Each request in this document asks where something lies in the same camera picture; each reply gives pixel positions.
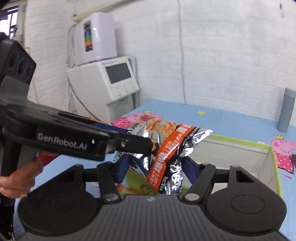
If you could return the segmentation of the person's left hand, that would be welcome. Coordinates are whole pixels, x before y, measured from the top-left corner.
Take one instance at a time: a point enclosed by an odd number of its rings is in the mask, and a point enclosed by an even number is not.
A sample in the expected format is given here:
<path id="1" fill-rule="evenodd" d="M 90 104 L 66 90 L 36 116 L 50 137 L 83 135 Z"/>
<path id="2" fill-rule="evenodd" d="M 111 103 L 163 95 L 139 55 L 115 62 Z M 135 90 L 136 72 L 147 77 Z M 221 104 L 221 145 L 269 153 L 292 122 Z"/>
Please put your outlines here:
<path id="1" fill-rule="evenodd" d="M 42 173 L 43 168 L 42 161 L 36 157 L 10 176 L 1 176 L 1 194 L 14 199 L 30 193 L 31 188 L 35 185 L 36 177 Z"/>

